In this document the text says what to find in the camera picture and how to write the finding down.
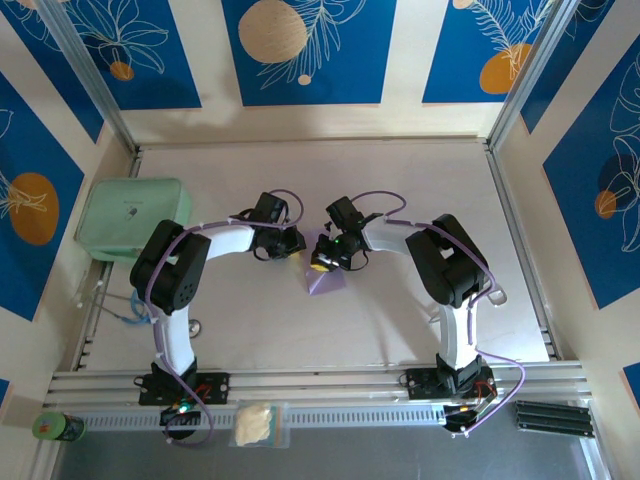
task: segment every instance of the mint green box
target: mint green box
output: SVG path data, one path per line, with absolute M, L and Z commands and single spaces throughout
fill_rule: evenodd
M 177 178 L 108 178 L 89 193 L 76 240 L 96 260 L 135 263 L 161 220 L 185 225 L 190 214 Z

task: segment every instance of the metal screw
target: metal screw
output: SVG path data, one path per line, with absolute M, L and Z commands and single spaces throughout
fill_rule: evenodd
M 189 319 L 189 338 L 196 338 L 202 331 L 202 324 L 195 318 Z

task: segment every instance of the plastic bag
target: plastic bag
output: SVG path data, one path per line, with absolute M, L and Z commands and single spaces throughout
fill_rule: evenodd
M 287 409 L 286 403 L 239 402 L 229 446 L 288 448 Z

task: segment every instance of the green can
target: green can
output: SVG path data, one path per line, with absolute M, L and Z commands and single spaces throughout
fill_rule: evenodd
M 31 432 L 42 440 L 74 442 L 80 440 L 87 431 L 84 420 L 60 412 L 43 413 L 33 422 Z

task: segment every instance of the green container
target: green container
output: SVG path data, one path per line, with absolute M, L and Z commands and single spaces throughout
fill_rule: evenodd
M 190 213 L 177 178 L 109 178 L 91 190 L 76 240 L 96 260 L 135 263 L 161 220 L 185 225 Z
M 42 440 L 73 442 L 84 437 L 87 425 L 78 417 L 60 412 L 47 412 L 36 418 L 31 432 L 34 437 Z

